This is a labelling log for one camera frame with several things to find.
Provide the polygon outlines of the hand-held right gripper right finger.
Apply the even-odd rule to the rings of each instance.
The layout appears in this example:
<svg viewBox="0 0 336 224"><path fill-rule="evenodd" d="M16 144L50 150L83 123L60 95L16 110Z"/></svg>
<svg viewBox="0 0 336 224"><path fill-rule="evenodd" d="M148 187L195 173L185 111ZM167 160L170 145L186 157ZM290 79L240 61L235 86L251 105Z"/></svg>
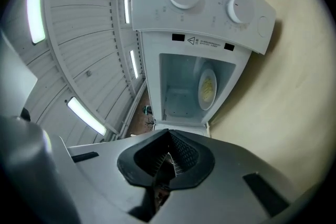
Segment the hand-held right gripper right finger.
<svg viewBox="0 0 336 224"><path fill-rule="evenodd" d="M280 171L235 144L183 132L209 148L212 172L197 187L176 190L157 213L158 223L298 223L315 194L299 193Z"/></svg>

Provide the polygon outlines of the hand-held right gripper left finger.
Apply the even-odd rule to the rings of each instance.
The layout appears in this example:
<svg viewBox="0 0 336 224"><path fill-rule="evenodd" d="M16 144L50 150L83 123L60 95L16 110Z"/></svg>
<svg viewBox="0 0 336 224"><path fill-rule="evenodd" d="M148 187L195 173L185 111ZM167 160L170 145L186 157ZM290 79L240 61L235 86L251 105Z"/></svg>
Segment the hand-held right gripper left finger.
<svg viewBox="0 0 336 224"><path fill-rule="evenodd" d="M67 189L80 223L170 223L169 204L156 211L154 192L129 184L118 168L125 150L164 133L67 148Z"/></svg>

